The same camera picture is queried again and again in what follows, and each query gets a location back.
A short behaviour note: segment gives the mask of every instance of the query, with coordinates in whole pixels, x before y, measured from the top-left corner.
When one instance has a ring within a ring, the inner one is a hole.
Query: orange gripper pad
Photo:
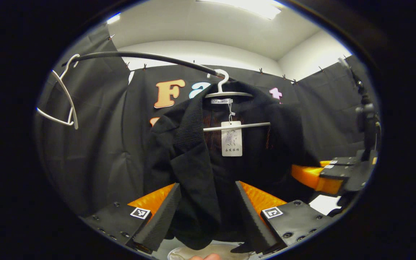
[[[320,164],[322,167],[292,165],[292,176],[300,183],[313,188],[315,191],[337,194],[343,181],[320,177],[320,172],[324,169],[323,166],[328,165],[329,162],[330,161],[321,161]]]
[[[163,201],[166,199],[166,197],[170,193],[173,186],[174,186],[174,183],[166,187],[163,187],[161,189],[158,189],[154,192],[151,192],[147,194],[146,196],[143,196],[133,202],[130,202],[128,203],[128,205],[133,206],[133,207],[139,207],[142,209],[149,209],[150,212],[152,212],[152,217],[150,217],[150,219],[152,219],[153,216],[155,216],[155,213],[157,212],[157,210],[160,208]]]
[[[241,181],[240,184],[242,185],[245,193],[251,201],[251,204],[253,205],[253,208],[255,209],[256,213],[258,213],[261,220],[263,219],[261,217],[261,211],[263,209],[270,209],[286,204],[286,202],[282,199],[272,196],[271,194],[268,194],[265,191],[261,191],[260,189],[255,188],[249,184],[246,184]]]

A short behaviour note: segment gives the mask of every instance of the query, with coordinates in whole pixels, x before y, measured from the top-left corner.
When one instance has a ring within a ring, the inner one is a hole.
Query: black jacket
[[[239,81],[224,84],[223,91],[247,92],[254,97],[229,97],[234,100],[233,121],[243,125],[270,122],[271,126],[242,129],[243,155],[223,157],[221,131],[203,132],[205,127],[228,121],[228,105],[210,104],[211,99],[204,98],[216,91],[212,84],[160,117],[146,149],[144,192],[180,183],[183,197],[170,234],[195,250],[213,239],[244,241],[235,181],[285,201],[306,201],[313,191],[290,176],[291,164],[320,166],[305,149],[298,109],[279,104]]]

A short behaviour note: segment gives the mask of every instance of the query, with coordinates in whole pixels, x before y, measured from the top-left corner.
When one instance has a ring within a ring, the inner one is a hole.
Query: white hanger
[[[219,81],[218,83],[218,92],[211,93],[205,96],[205,98],[213,98],[213,97],[221,97],[221,96],[247,96],[247,97],[253,97],[253,95],[245,93],[245,92],[223,92],[222,91],[222,85],[226,83],[229,80],[229,74],[222,70],[222,69],[215,69],[216,72],[223,74],[224,79]]]
[[[52,71],[51,72],[51,74],[53,74],[53,76],[56,78],[56,80],[59,82],[59,84],[63,88],[66,96],[68,97],[68,101],[70,102],[71,108],[70,108],[70,113],[68,114],[68,121],[65,122],[65,121],[62,121],[62,120],[58,120],[55,117],[51,117],[50,115],[48,115],[45,112],[41,111],[41,109],[39,109],[39,108],[36,108],[36,110],[38,111],[38,113],[40,115],[42,115],[43,117],[46,117],[48,120],[53,120],[54,122],[58,122],[58,123],[60,123],[62,125],[68,125],[68,126],[74,125],[75,129],[78,129],[78,118],[76,117],[75,106],[73,105],[72,98],[70,97],[70,94],[68,93],[68,90],[66,89],[65,84],[62,81],[63,77],[66,74],[66,71],[68,70],[68,66],[70,65],[70,63],[72,62],[72,60],[75,57],[79,57],[79,54],[73,55],[68,60],[68,62],[66,63],[66,66],[65,66],[65,70],[64,70],[64,72],[62,72],[62,74],[61,74],[60,77],[59,77],[59,75],[55,71]],[[73,68],[76,67],[77,64],[78,64],[78,61],[73,65]]]
[[[219,96],[247,96],[247,97],[253,97],[253,95],[244,93],[244,92],[223,92],[222,91],[222,84],[227,82],[229,80],[229,74],[222,70],[222,69],[215,69],[216,72],[221,73],[225,76],[223,80],[221,80],[218,83],[218,92],[208,94],[205,96],[205,98],[212,98],[212,97],[219,97]],[[219,130],[228,130],[228,129],[240,129],[240,128],[248,128],[248,127],[256,127],[256,126],[266,126],[270,125],[270,122],[264,122],[264,123],[249,123],[247,125],[235,125],[235,126],[220,126],[220,127],[209,127],[209,128],[203,128],[203,132],[211,132],[211,131],[219,131]]]

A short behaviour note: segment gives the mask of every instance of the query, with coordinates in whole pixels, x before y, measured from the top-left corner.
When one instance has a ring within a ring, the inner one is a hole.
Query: white wall
[[[231,46],[217,43],[198,41],[160,41],[141,43],[118,49],[119,51],[136,51],[168,56],[183,61],[211,66],[232,66],[234,68],[251,69],[259,71],[263,68],[264,73],[282,76],[282,69],[277,61],[261,56],[259,54],[245,51]],[[173,65],[163,61],[155,61],[140,58],[123,57],[125,63],[129,62],[130,70],[141,69],[144,64],[147,68],[151,66]]]
[[[338,58],[352,55],[339,41],[325,31],[319,31],[303,41],[279,60],[287,79],[299,81],[338,62]]]

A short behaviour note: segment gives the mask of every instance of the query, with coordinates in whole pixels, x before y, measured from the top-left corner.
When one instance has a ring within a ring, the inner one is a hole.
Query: ceiling
[[[109,25],[117,48],[170,40],[233,46],[278,61],[320,31],[314,23],[284,8],[273,20],[247,10],[195,0],[147,0]]]

